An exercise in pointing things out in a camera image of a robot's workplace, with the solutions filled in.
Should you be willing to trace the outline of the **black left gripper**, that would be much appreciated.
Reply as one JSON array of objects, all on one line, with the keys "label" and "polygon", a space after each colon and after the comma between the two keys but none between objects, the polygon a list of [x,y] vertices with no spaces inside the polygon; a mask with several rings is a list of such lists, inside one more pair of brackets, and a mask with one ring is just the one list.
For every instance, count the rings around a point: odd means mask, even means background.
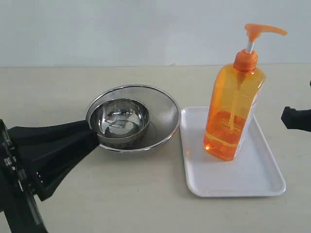
[{"label": "black left gripper", "polygon": [[7,131],[0,121],[0,211],[12,233],[46,233],[36,201],[20,183],[12,142],[36,146],[29,173],[41,201],[50,198],[68,173],[99,146],[98,136],[85,120],[48,127],[18,127]]}]

